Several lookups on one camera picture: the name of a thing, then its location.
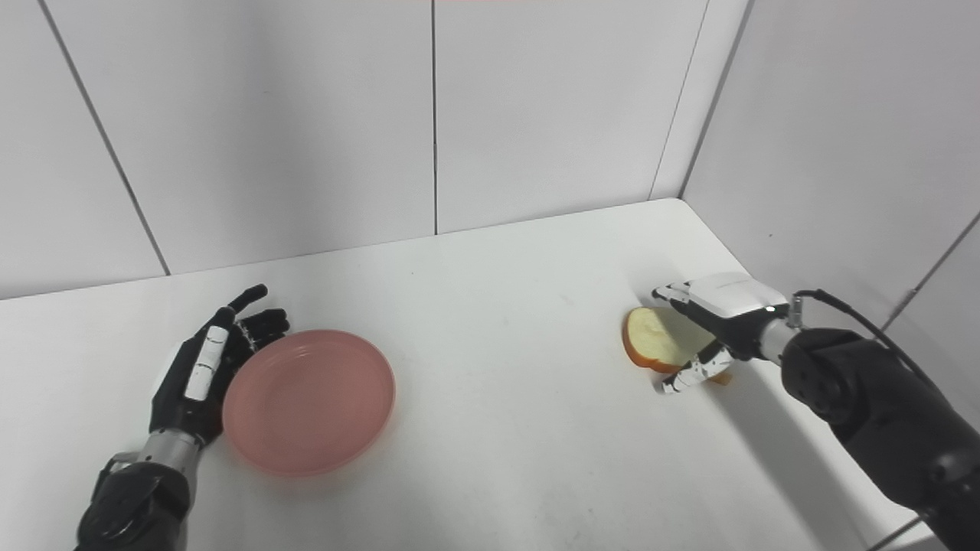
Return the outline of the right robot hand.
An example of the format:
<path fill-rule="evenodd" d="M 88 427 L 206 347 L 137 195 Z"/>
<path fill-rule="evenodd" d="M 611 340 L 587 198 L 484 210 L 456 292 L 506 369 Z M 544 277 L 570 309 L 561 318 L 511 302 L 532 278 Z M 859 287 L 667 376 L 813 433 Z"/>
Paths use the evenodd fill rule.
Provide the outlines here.
<path fill-rule="evenodd" d="M 791 304 L 786 297 L 746 273 L 714 273 L 655 287 L 652 300 L 713 336 L 679 372 L 659 381 L 655 388 L 662 395 L 713 379 L 735 360 L 770 360 L 780 365 L 784 350 L 801 331 L 790 324 Z"/>

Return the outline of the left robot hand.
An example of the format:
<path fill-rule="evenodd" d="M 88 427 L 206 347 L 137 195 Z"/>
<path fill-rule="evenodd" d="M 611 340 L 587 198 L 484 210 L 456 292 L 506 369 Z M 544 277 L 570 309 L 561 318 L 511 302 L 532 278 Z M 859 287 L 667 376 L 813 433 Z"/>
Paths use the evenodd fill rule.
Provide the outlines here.
<path fill-rule="evenodd" d="M 152 398 L 151 433 L 178 430 L 200 446 L 223 433 L 223 404 L 231 381 L 252 356 L 290 328 L 284 309 L 241 316 L 267 293 L 266 285 L 249 287 L 182 342 Z"/>

